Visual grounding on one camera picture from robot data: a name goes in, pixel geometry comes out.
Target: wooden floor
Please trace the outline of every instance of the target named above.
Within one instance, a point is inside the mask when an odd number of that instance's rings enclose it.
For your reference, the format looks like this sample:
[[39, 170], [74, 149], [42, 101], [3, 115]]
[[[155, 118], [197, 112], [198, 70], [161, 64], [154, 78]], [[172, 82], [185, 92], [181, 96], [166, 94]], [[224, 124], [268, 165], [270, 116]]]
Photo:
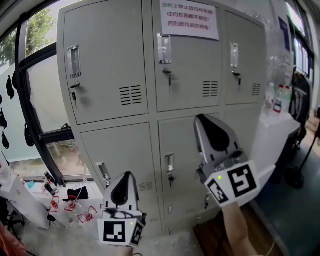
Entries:
[[[266, 256], [273, 245], [272, 236], [248, 204], [241, 207], [241, 210], [248, 225], [249, 239], [253, 247], [258, 255]], [[221, 211], [216, 218], [194, 227], [193, 231], [205, 256], [233, 255]], [[269, 256], [283, 256], [277, 244], [274, 245]]]

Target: floor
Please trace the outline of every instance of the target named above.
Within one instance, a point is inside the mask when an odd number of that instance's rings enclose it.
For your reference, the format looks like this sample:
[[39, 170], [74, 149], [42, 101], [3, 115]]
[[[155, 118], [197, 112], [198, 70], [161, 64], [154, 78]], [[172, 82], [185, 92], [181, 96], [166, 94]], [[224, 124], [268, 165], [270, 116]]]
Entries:
[[[37, 228], [32, 223], [17, 230], [26, 249], [37, 256], [115, 256], [116, 248], [100, 245], [83, 232], [51, 225], [49, 230]], [[185, 230], [171, 236], [142, 240], [134, 253], [143, 256], [203, 256], [192, 230]]]
[[[273, 246], [273, 237], [250, 205], [246, 204], [242, 206], [241, 211], [248, 226], [250, 242], [257, 254], [267, 255], [272, 248], [269, 254], [270, 256], [283, 256], [278, 245], [275, 244]], [[234, 255], [227, 240], [222, 212], [220, 212], [215, 219], [209, 220], [208, 222], [195, 227], [193, 230], [205, 256]]]
[[[299, 166], [306, 156], [309, 137], [302, 141], [293, 165]], [[282, 178], [278, 185], [267, 183], [256, 198], [258, 206], [293, 256], [312, 255], [320, 245], [320, 156], [314, 151], [302, 173], [303, 188], [291, 188]]]

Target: locker door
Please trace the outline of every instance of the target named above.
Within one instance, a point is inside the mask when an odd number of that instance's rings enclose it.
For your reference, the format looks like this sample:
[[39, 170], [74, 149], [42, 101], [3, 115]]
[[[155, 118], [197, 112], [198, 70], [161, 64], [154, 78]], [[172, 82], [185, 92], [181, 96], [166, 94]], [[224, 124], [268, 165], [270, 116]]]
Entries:
[[139, 208], [148, 214], [147, 221], [150, 228], [155, 229], [153, 232], [161, 233], [149, 124], [89, 131], [81, 133], [81, 137], [97, 173], [100, 169], [95, 163], [99, 162], [105, 163], [111, 182], [124, 172], [133, 173]]
[[[264, 96], [267, 78], [265, 29], [236, 14], [226, 13], [229, 47], [226, 104], [258, 103]], [[231, 67], [231, 43], [238, 44], [238, 67]]]
[[148, 112], [142, 0], [109, 0], [67, 12], [64, 58], [69, 88], [80, 85], [70, 89], [78, 125]]
[[256, 109], [226, 111], [224, 113], [224, 121], [233, 128], [240, 146], [245, 150], [248, 157], [255, 139], [259, 116], [260, 108], [258, 106]]
[[[158, 112], [218, 106], [222, 87], [221, 13], [216, 8], [220, 41], [171, 36], [171, 64], [160, 64], [158, 36], [162, 32], [160, 2], [153, 1], [155, 78]], [[163, 73], [172, 72], [171, 86]]]
[[[159, 121], [161, 168], [164, 194], [165, 219], [193, 215], [205, 210], [207, 189], [201, 184], [196, 170], [202, 162], [194, 131], [195, 117]], [[175, 180], [168, 180], [167, 155], [174, 154], [172, 172]], [[209, 208], [214, 207], [212, 198]]]

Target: human arm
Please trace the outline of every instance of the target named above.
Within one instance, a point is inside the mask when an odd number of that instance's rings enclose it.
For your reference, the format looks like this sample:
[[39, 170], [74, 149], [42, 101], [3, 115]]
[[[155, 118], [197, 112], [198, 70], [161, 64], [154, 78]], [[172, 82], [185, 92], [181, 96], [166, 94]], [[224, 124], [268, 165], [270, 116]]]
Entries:
[[235, 256], [258, 255], [249, 240], [248, 226], [237, 202], [222, 209], [224, 226]]
[[132, 247], [117, 247], [116, 256], [132, 256], [134, 249]]

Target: paper sign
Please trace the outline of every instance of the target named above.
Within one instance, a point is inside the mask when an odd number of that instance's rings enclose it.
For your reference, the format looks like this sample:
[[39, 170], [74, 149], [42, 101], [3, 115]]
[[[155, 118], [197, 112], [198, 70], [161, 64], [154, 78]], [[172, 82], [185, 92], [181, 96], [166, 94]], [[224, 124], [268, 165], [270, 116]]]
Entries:
[[163, 35], [219, 40], [216, 8], [184, 0], [161, 0]]

